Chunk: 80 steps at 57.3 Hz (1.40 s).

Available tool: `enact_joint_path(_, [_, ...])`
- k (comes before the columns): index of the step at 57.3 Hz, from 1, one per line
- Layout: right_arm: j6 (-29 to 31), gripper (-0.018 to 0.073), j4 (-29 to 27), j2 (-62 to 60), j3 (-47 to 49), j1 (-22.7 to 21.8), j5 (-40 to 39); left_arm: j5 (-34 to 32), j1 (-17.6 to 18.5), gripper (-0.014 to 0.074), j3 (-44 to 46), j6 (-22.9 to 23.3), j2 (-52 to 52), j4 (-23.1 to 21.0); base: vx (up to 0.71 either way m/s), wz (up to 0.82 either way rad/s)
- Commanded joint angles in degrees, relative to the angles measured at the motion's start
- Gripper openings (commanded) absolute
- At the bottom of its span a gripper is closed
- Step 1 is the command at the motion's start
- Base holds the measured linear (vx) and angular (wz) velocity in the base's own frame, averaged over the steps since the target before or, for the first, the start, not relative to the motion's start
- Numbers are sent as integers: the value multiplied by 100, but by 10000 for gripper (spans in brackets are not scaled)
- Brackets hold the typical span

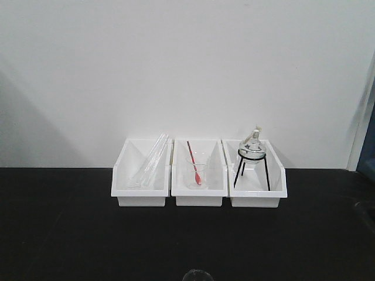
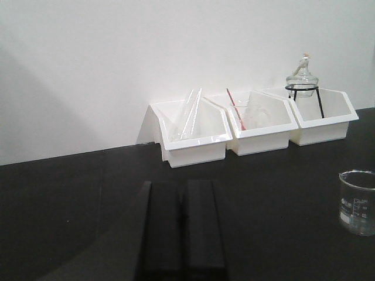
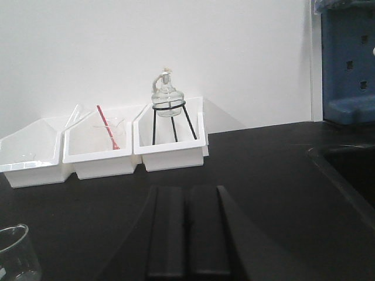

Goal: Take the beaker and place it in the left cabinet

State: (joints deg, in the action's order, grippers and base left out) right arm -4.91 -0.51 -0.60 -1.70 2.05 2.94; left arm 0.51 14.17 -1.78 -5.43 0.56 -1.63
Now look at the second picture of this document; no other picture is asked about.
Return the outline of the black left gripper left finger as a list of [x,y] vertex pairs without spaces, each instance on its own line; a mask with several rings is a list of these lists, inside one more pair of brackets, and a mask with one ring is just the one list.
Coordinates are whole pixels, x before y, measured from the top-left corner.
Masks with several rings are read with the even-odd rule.
[[145,226],[135,280],[183,280],[182,211],[172,181],[148,183]]

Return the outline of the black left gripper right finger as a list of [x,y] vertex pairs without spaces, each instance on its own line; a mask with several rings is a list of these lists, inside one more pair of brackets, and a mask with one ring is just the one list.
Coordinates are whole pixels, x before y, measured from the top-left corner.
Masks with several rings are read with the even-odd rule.
[[182,197],[183,268],[186,280],[226,280],[213,185],[190,180]]

